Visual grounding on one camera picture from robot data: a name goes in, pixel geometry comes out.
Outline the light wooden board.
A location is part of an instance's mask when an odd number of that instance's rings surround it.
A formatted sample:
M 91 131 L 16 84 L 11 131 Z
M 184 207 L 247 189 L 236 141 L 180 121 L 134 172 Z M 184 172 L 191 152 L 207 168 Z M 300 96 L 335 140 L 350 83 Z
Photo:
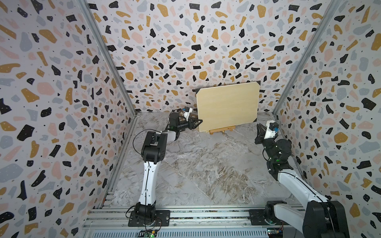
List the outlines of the light wooden board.
M 246 82 L 202 88 L 196 93 L 199 131 L 238 126 L 258 117 L 260 84 Z

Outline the small wooden easel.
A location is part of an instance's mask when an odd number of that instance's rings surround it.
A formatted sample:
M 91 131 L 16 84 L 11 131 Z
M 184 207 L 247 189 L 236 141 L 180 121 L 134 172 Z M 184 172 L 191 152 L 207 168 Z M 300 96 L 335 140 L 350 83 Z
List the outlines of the small wooden easel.
M 236 126 L 230 126 L 230 127 L 219 128 L 219 129 L 213 129 L 213 130 L 209 130 L 208 133 L 209 134 L 214 134 L 214 133 L 221 132 L 222 134 L 225 134 L 226 131 L 233 131 L 235 128 L 236 128 Z

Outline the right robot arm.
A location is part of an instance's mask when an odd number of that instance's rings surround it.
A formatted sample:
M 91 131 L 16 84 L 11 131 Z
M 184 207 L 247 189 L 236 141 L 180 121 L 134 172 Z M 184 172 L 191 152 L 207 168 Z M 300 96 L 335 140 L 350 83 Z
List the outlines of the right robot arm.
M 344 206 L 338 201 L 330 201 L 302 178 L 288 163 L 291 157 L 291 141 L 278 139 L 279 125 L 267 121 L 257 124 L 255 144 L 264 147 L 263 156 L 269 174 L 286 187 L 300 202 L 304 210 L 299 211 L 283 201 L 268 201 L 264 219 L 268 224 L 283 221 L 306 238 L 348 238 L 349 229 Z

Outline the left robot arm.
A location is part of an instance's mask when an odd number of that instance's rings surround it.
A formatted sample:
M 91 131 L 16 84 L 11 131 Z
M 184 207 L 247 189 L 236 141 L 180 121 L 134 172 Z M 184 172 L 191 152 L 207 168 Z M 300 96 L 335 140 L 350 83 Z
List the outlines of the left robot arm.
M 164 216 L 156 211 L 158 171 L 165 158 L 167 144 L 176 141 L 181 132 L 186 129 L 194 130 L 202 123 L 202 120 L 191 116 L 192 112 L 193 108 L 189 107 L 171 112 L 163 131 L 144 130 L 147 134 L 138 152 L 143 160 L 144 178 L 139 201 L 128 210 L 130 216 L 127 216 L 127 219 L 130 227 L 169 225 L 168 222 L 164 222 Z

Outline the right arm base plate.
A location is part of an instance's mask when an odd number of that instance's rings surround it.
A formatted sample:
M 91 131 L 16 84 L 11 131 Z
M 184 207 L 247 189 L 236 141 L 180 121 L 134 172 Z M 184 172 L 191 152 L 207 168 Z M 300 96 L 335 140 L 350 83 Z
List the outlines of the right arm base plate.
M 282 226 L 289 224 L 277 218 L 265 218 L 265 209 L 250 209 L 248 219 L 252 226 Z

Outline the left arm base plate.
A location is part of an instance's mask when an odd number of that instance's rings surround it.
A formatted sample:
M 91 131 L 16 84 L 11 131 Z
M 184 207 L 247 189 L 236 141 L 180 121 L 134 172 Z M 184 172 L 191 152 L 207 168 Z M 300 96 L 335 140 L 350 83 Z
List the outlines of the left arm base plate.
M 156 210 L 154 213 L 148 212 L 144 214 L 136 214 L 134 211 L 130 215 L 130 220 L 128 222 L 129 227 L 168 227 L 170 223 L 170 210 Z

